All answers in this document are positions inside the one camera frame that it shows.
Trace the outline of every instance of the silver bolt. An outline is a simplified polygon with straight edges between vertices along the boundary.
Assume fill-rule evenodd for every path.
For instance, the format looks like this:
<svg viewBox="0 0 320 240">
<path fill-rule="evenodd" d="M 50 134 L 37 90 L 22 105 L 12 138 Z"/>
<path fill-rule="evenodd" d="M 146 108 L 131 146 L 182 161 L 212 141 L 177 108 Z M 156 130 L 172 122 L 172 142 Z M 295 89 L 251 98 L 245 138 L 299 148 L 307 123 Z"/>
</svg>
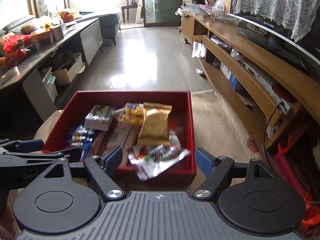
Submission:
<svg viewBox="0 0 320 240">
<path fill-rule="evenodd" d="M 206 189 L 199 189 L 195 192 L 195 195 L 197 197 L 209 197 L 210 196 L 210 191 L 209 190 L 206 190 Z"/>
<path fill-rule="evenodd" d="M 122 194 L 123 194 L 123 192 L 121 190 L 118 190 L 118 189 L 112 189 L 112 190 L 109 190 L 107 192 L 107 196 L 111 197 L 111 198 L 121 197 Z"/>
</svg>

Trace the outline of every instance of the wooden drawer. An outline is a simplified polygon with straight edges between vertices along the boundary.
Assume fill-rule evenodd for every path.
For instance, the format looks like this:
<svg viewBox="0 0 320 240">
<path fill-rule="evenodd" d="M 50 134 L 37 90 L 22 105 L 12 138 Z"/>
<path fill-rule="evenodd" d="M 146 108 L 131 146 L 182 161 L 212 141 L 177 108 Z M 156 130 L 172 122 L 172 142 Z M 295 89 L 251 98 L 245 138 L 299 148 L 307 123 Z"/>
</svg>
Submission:
<svg viewBox="0 0 320 240">
<path fill-rule="evenodd" d="M 236 76 L 238 81 L 244 86 L 248 93 L 252 96 L 259 108 L 267 118 L 270 118 L 276 104 L 273 102 L 271 96 L 265 89 L 240 65 L 234 60 L 229 53 L 227 53 L 220 46 L 211 41 L 208 37 L 203 36 L 202 43 L 210 50 L 227 68 Z M 271 125 L 275 125 L 281 116 L 281 112 L 276 110 L 272 119 Z"/>
<path fill-rule="evenodd" d="M 193 35 L 195 32 L 195 19 L 189 15 L 182 15 L 182 34 L 189 42 L 193 42 Z"/>
</svg>

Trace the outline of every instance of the red box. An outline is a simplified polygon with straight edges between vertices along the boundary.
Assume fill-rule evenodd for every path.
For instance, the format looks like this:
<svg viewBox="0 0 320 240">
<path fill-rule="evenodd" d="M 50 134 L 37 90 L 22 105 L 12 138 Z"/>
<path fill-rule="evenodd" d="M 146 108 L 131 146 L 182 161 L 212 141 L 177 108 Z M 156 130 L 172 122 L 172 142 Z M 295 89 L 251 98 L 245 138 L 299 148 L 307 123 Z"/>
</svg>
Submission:
<svg viewBox="0 0 320 240">
<path fill-rule="evenodd" d="M 178 134 L 181 146 L 190 150 L 187 156 L 159 176 L 147 180 L 146 184 L 163 186 L 188 186 L 196 175 L 194 158 L 195 140 L 190 92 L 145 92 L 145 91 L 78 91 L 70 100 L 55 126 L 50 132 L 43 151 L 50 153 L 64 148 L 68 133 L 73 127 L 85 119 L 94 105 L 108 105 L 122 108 L 126 103 L 155 102 L 172 105 L 169 119 L 175 120 L 176 126 L 183 130 Z M 130 163 L 121 166 L 115 172 L 113 179 L 129 183 L 140 183 Z"/>
</svg>

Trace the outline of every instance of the white lace cloth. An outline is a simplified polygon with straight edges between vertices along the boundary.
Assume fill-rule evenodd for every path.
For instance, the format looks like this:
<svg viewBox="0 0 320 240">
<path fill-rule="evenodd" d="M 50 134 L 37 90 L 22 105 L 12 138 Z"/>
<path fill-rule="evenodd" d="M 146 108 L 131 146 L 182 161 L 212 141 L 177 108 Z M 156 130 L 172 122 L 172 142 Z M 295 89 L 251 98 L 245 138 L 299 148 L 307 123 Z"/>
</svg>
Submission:
<svg viewBox="0 0 320 240">
<path fill-rule="evenodd" d="M 233 0 L 235 14 L 250 12 L 292 30 L 291 39 L 302 39 L 316 19 L 320 0 Z"/>
</svg>

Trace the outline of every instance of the black cable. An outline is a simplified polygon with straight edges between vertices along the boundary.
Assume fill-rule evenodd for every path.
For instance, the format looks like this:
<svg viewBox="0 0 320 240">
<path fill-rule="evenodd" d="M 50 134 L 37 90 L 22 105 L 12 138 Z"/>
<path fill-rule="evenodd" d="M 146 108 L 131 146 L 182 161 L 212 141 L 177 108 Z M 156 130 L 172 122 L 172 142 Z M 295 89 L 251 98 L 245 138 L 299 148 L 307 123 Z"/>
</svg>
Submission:
<svg viewBox="0 0 320 240">
<path fill-rule="evenodd" d="M 275 169 L 272 167 L 272 165 L 271 165 L 271 163 L 270 163 L 270 161 L 269 161 L 269 158 L 268 158 L 268 155 L 267 155 L 267 151 L 266 151 L 266 144 L 265 144 L 265 142 L 266 142 L 266 133 L 267 133 L 268 125 L 269 125 L 269 123 L 270 123 L 271 118 L 273 117 L 273 115 L 275 114 L 276 110 L 278 109 L 278 106 L 279 106 L 279 105 L 281 105 L 281 103 L 279 103 L 279 104 L 276 106 L 276 108 L 273 110 L 273 112 L 272 112 L 272 114 L 271 114 L 271 116 L 270 116 L 270 118 L 269 118 L 269 120 L 268 120 L 268 122 L 267 122 L 266 128 L 264 129 L 264 133 L 263 133 L 263 150 L 264 150 L 264 154 L 265 154 L 265 156 L 266 156 L 266 159 L 267 159 L 267 161 L 268 161 L 268 164 L 269 164 L 270 168 L 272 168 L 273 171 L 274 171 Z"/>
</svg>

